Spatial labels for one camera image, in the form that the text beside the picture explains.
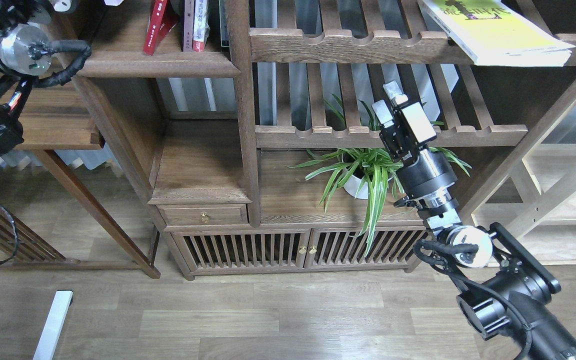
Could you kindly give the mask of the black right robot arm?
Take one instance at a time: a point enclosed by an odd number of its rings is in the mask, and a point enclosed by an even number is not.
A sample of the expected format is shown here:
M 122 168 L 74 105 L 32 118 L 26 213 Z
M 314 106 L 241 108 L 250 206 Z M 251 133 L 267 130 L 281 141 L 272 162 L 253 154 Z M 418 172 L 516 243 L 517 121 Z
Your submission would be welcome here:
M 462 223 L 449 192 L 457 176 L 428 146 L 436 133 L 421 103 L 395 80 L 383 88 L 388 101 L 372 107 L 382 143 L 403 163 L 396 176 L 405 195 L 395 205 L 415 207 L 429 234 L 414 244 L 416 257 L 451 279 L 458 306 L 483 340 L 512 338 L 519 360 L 576 360 L 576 338 L 546 308 L 562 290 L 559 281 L 500 223 Z

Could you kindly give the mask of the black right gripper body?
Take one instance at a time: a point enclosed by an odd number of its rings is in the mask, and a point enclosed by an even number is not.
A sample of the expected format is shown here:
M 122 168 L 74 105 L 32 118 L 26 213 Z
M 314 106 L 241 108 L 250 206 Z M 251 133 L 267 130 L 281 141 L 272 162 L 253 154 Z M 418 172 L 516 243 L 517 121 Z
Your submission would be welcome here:
M 421 103 L 403 109 L 392 109 L 395 129 L 381 130 L 379 136 L 394 162 L 403 167 L 395 174 L 410 201 L 450 203 L 448 191 L 457 180 L 445 155 L 432 152 L 428 143 L 437 137 Z

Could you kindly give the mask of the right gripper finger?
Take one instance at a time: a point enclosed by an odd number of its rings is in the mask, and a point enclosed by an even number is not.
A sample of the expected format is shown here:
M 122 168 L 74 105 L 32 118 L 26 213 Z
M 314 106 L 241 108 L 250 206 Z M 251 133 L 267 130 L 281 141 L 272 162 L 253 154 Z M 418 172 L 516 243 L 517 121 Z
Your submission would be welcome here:
M 387 98 L 390 100 L 391 109 L 404 109 L 410 105 L 409 96 L 403 91 L 402 87 L 398 84 L 397 80 L 382 85 Z
M 393 112 L 391 111 L 386 100 L 379 100 L 372 104 L 372 109 L 375 114 L 375 118 L 378 122 L 378 128 L 381 131 L 386 130 L 386 132 L 393 132 L 395 130 L 395 122 Z

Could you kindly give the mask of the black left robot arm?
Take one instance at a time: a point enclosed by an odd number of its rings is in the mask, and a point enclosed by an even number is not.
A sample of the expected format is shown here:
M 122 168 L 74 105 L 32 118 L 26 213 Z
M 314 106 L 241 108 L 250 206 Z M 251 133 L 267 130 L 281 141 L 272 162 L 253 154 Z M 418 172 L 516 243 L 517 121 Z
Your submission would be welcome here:
M 38 27 L 75 0 L 0 0 L 0 157 L 22 144 L 19 117 L 32 89 L 71 82 L 92 50 L 81 39 L 50 40 Z

